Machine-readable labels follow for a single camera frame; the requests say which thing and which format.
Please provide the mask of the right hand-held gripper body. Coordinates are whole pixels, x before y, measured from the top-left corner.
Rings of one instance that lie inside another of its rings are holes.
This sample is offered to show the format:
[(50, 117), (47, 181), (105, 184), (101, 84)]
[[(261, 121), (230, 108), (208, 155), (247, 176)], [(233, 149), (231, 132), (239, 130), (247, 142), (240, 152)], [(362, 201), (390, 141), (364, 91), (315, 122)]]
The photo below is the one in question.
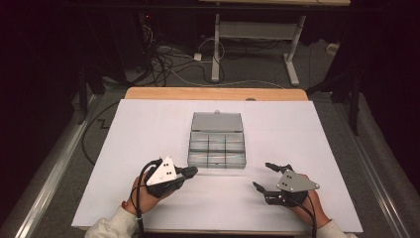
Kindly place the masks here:
[(286, 169), (276, 184), (277, 191), (264, 191), (265, 202), (269, 205), (295, 207), (302, 205), (309, 190), (319, 189), (320, 185), (309, 178)]

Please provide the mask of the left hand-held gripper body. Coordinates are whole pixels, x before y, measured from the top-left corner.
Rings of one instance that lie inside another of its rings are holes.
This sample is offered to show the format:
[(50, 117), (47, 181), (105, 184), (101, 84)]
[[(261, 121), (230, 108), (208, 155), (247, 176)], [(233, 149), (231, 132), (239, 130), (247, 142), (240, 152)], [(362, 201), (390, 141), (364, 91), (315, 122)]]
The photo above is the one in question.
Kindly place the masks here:
[(186, 177), (176, 170), (172, 158), (166, 157), (156, 168), (150, 169), (145, 184), (149, 194), (162, 198), (180, 189), (185, 180)]

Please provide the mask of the transparent grey plastic compartment box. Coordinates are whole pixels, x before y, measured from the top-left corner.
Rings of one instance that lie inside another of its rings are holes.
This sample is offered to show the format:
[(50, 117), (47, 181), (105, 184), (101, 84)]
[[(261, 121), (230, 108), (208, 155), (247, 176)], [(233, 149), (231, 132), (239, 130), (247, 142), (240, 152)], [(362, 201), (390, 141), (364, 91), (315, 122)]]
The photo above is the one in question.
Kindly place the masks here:
[(243, 170), (247, 158), (242, 115), (220, 111), (195, 112), (187, 162), (191, 167)]

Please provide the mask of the person's left hand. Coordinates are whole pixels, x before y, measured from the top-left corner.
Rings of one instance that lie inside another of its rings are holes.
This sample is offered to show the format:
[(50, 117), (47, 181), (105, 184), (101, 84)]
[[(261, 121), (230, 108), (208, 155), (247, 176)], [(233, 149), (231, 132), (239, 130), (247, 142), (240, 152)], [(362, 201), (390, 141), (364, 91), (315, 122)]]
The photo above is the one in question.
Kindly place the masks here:
[(145, 214), (155, 208), (160, 201), (167, 198), (164, 195), (161, 198), (156, 198), (149, 194), (144, 182), (140, 178), (135, 178), (129, 197), (122, 201), (121, 206), (131, 214), (136, 215), (137, 211), (140, 210), (142, 214)]

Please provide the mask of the person's right hand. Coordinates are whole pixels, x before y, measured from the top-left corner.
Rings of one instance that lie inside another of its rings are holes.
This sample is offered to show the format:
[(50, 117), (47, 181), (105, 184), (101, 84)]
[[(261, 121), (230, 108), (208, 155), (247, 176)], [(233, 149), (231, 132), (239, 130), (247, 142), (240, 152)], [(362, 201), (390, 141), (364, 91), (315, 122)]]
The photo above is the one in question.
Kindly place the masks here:
[(311, 214), (308, 214), (303, 208), (299, 206), (290, 207), (290, 210), (304, 223), (313, 225), (311, 216), (316, 219), (317, 228), (326, 225), (331, 219), (326, 215), (320, 202), (318, 193), (315, 190), (309, 190), (308, 196), (302, 203)]

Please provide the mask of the black metal stand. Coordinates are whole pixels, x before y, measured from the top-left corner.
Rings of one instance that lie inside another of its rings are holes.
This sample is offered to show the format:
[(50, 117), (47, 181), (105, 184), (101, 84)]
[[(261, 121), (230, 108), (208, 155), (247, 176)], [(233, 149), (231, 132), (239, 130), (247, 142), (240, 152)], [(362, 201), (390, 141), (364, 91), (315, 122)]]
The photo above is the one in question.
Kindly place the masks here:
[(358, 71), (342, 72), (305, 90), (307, 95), (330, 91), (334, 103), (349, 103), (348, 123), (355, 136), (359, 135), (358, 115), (361, 92), (361, 74)]
[(88, 92), (99, 95), (105, 92), (102, 76), (103, 70), (96, 64), (83, 65), (78, 73), (79, 125), (88, 113)]

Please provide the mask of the aluminium floor rail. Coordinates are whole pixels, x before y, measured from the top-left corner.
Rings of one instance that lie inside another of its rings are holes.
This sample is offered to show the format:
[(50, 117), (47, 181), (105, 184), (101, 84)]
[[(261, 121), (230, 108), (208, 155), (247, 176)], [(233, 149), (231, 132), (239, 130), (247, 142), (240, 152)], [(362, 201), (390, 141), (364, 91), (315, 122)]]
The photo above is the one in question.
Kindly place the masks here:
[(59, 183), (66, 171), (71, 157), (79, 143), (84, 130), (87, 128), (89, 120), (101, 101), (101, 95), (92, 95), (87, 104), (87, 113), (80, 122), (69, 127), (69, 135), (63, 141), (62, 147), (58, 150), (56, 161), (43, 183), (43, 186), (29, 209), (24, 221), (14, 238), (31, 238), (47, 211)]
[(416, 238), (420, 197), (364, 110), (359, 133), (349, 126), (346, 107), (334, 106), (353, 156), (339, 159), (364, 229), (362, 238)]

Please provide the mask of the white metal desk frame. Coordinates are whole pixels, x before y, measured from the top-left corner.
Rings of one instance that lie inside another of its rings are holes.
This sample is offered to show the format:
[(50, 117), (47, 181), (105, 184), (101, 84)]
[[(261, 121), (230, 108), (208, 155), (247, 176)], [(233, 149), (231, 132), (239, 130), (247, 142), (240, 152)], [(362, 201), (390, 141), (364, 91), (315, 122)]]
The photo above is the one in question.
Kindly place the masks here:
[[(209, 3), (211, 7), (257, 7), (262, 5), (268, 9), (274, 7), (319, 7), (321, 10), (348, 7), (351, 0), (199, 0)], [(257, 20), (222, 20), (221, 14), (215, 14), (214, 42), (212, 57), (211, 81), (221, 81), (221, 59), (225, 48), (222, 39), (252, 39), (252, 40), (287, 40), (291, 41), (289, 52), (282, 55), (284, 66), (293, 86), (299, 85), (299, 79), (293, 65), (294, 54), (304, 28), (306, 14), (300, 14), (293, 23), (262, 23)]]

